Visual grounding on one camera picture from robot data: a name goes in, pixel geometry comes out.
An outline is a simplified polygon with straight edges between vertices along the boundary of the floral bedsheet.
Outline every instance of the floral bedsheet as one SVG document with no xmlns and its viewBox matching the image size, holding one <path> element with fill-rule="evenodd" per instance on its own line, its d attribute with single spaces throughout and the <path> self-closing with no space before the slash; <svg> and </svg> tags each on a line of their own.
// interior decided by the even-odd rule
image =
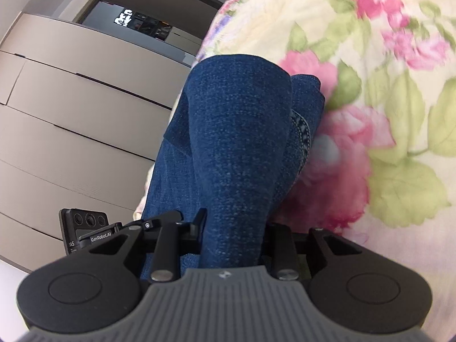
<svg viewBox="0 0 456 342">
<path fill-rule="evenodd" d="M 455 37 L 456 0 L 227 0 L 197 56 L 253 54 L 320 79 L 325 115 L 274 220 L 418 271 L 437 341 L 456 334 Z"/>
</svg>

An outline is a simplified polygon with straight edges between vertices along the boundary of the green leaf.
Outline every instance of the green leaf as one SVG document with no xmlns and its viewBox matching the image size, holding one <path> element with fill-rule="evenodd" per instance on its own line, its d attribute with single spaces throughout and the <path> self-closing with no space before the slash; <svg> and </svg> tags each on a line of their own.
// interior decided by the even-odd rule
<svg viewBox="0 0 456 342">
<path fill-rule="evenodd" d="M 303 52 L 307 49 L 307 36 L 304 30 L 295 23 L 291 28 L 290 37 L 288 38 L 287 51 Z"/>
<path fill-rule="evenodd" d="M 337 65 L 337 87 L 326 104 L 328 110 L 338 109 L 353 103 L 361 94 L 361 78 L 342 60 Z"/>
<path fill-rule="evenodd" d="M 372 29 L 370 20 L 366 18 L 358 19 L 357 26 L 353 33 L 353 47 L 361 57 L 366 54 L 366 49 L 371 38 L 371 33 Z"/>
<path fill-rule="evenodd" d="M 453 50 L 453 52 L 456 52 L 456 41 L 453 35 L 450 32 L 448 32 L 440 23 L 436 23 L 435 27 L 437 28 L 443 39 L 450 44 L 450 47 Z"/>
<path fill-rule="evenodd" d="M 368 107 L 378 107 L 390 95 L 390 83 L 387 66 L 377 67 L 366 82 L 364 103 Z"/>
<path fill-rule="evenodd" d="M 428 146 L 435 154 L 456 157 L 456 77 L 445 82 L 429 111 Z"/>
<path fill-rule="evenodd" d="M 328 0 L 331 7 L 336 13 L 347 13 L 356 10 L 356 2 L 354 0 Z"/>
<path fill-rule="evenodd" d="M 420 9 L 428 18 L 438 18 L 442 15 L 439 6 L 429 0 L 420 1 Z"/>
<path fill-rule="evenodd" d="M 417 33 L 419 34 L 422 40 L 427 40 L 428 38 L 430 38 L 430 33 L 428 29 L 422 23 L 420 24 L 420 28 L 417 30 Z"/>
<path fill-rule="evenodd" d="M 423 95 L 406 70 L 399 75 L 385 102 L 385 115 L 389 120 L 391 134 L 396 142 L 394 148 L 371 149 L 371 158 L 397 164 L 407 156 L 421 130 L 425 119 Z"/>
<path fill-rule="evenodd" d="M 407 25 L 407 27 L 405 27 L 405 29 L 408 29 L 410 31 L 415 31 L 419 27 L 420 27 L 420 23 L 419 23 L 418 19 L 411 17 L 409 24 Z"/>
<path fill-rule="evenodd" d="M 445 186 L 423 163 L 411 158 L 396 166 L 373 161 L 371 171 L 369 211 L 389 227 L 421 225 L 451 205 Z"/>
<path fill-rule="evenodd" d="M 325 37 L 333 42 L 344 42 L 352 34 L 356 25 L 356 15 L 353 12 L 338 14 L 325 31 Z"/>
<path fill-rule="evenodd" d="M 321 40 L 310 45 L 309 49 L 315 53 L 315 55 L 318 57 L 318 60 L 325 62 L 328 61 L 336 53 L 338 47 L 338 42 L 330 41 L 327 38 L 322 38 Z"/>
</svg>

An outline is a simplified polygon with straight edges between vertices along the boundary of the jeans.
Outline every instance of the jeans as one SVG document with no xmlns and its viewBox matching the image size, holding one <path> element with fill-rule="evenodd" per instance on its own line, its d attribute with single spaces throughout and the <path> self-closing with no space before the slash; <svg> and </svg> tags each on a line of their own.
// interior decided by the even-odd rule
<svg viewBox="0 0 456 342">
<path fill-rule="evenodd" d="M 304 166 L 324 102 L 316 77 L 290 77 L 257 56 L 213 56 L 193 68 L 142 215 L 176 209 L 191 221 L 207 209 L 201 254 L 184 256 L 182 269 L 258 263 L 268 216 Z"/>
</svg>

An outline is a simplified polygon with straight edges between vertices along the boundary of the gray ribbed surface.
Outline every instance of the gray ribbed surface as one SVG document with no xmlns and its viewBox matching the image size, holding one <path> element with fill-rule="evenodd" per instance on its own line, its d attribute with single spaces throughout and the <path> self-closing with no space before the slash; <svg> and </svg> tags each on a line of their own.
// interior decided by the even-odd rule
<svg viewBox="0 0 456 342">
<path fill-rule="evenodd" d="M 84 335 L 32 329 L 20 342 L 430 342 L 413 328 L 395 335 L 352 332 L 323 316 L 297 282 L 270 277 L 263 266 L 189 269 L 177 282 L 155 284 L 125 319 Z"/>
</svg>

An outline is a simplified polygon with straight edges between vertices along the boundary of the denim fabric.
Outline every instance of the denim fabric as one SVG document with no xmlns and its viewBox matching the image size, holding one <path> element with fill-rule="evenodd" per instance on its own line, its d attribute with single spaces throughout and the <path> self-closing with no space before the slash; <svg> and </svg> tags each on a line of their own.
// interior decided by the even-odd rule
<svg viewBox="0 0 456 342">
<path fill-rule="evenodd" d="M 316 77 L 290 77 L 257 56 L 213 56 L 193 68 L 143 212 L 177 209 L 191 221 L 207 208 L 201 255 L 185 256 L 183 268 L 258 263 L 268 216 L 303 167 L 323 107 Z"/>
</svg>

